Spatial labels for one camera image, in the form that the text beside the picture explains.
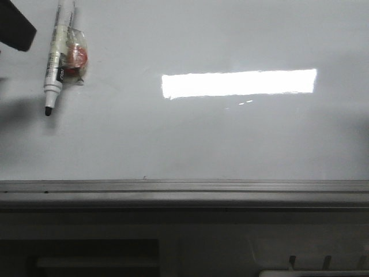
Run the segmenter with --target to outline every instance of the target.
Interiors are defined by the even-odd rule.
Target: dark object
[[[35,34],[35,27],[10,0],[0,0],[0,42],[20,51],[28,51]]]
[[[47,117],[49,117],[51,115],[51,112],[52,112],[52,108],[50,107],[45,107],[45,115]]]

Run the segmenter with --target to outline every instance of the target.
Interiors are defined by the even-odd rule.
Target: dry erase marker
[[[75,0],[59,0],[54,31],[48,55],[44,92],[46,93],[45,115],[51,115],[55,101],[63,88],[64,68],[68,54],[68,30],[73,21]]]

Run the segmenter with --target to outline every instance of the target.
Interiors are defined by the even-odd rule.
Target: whiteboard
[[[1,180],[369,179],[368,1],[78,0],[89,69],[49,118],[57,1],[13,3],[37,34],[27,53],[0,45]],[[313,69],[301,93],[234,81]]]

